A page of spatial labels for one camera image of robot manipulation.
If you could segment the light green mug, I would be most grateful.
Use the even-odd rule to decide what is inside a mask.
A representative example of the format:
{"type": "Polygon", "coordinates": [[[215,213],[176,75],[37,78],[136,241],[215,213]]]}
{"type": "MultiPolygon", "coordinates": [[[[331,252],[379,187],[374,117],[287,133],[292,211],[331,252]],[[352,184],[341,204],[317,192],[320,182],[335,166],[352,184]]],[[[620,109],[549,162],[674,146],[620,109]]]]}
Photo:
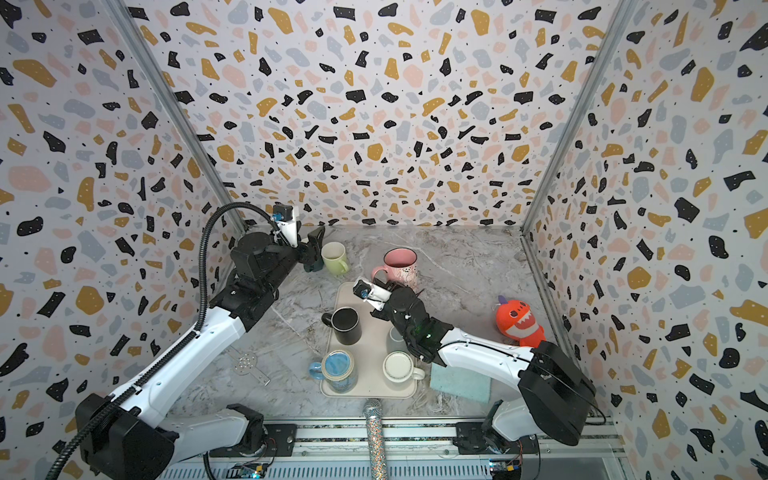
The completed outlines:
{"type": "Polygon", "coordinates": [[[350,270],[346,249],[340,242],[326,243],[322,247],[321,257],[325,268],[334,276],[346,275],[350,270]]]}

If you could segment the pink ghost mug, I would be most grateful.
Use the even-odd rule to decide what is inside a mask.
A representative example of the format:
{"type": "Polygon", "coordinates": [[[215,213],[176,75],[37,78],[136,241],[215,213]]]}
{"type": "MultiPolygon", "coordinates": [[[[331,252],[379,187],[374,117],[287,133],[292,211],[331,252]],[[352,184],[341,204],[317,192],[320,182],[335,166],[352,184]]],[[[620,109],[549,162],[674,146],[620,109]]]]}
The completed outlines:
{"type": "Polygon", "coordinates": [[[386,279],[416,289],[418,286],[417,253],[405,247],[389,250],[383,264],[374,268],[371,279],[386,279]]]}

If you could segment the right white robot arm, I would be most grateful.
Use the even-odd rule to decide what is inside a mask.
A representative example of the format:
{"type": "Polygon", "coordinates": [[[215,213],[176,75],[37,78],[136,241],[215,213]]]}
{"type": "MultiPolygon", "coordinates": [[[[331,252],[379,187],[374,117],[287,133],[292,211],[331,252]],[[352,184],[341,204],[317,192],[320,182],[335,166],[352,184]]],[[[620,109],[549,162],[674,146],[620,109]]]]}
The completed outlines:
{"type": "Polygon", "coordinates": [[[419,294],[397,283],[372,284],[357,296],[373,307],[372,316],[389,322],[408,351],[425,363],[456,367],[497,380],[515,390],[514,401],[495,402],[482,432],[499,448],[504,441],[545,435],[576,446],[595,408],[595,387],[560,347],[505,345],[471,335],[431,316],[419,294]]]}

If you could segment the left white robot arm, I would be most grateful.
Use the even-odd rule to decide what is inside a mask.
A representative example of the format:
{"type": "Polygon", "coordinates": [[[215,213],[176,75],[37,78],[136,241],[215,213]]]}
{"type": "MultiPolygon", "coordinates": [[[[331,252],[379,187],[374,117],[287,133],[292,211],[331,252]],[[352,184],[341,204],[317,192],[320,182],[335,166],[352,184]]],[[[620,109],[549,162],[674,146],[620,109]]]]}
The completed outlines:
{"type": "Polygon", "coordinates": [[[282,222],[275,233],[244,235],[231,252],[234,268],[226,286],[202,310],[203,325],[112,394],[91,394],[78,405],[79,451],[94,473],[156,479],[167,467],[216,449],[251,456],[269,447],[263,415],[244,405],[193,418],[168,413],[198,375],[261,320],[297,265],[321,269],[324,228],[305,239],[298,228],[282,222]]]}

